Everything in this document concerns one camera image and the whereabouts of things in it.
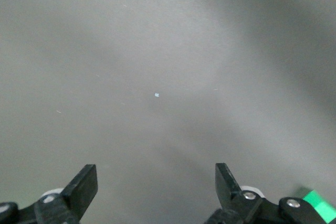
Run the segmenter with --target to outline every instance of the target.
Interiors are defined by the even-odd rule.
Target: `green object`
[[[303,197],[328,224],[336,218],[336,209],[324,200],[315,190]]]

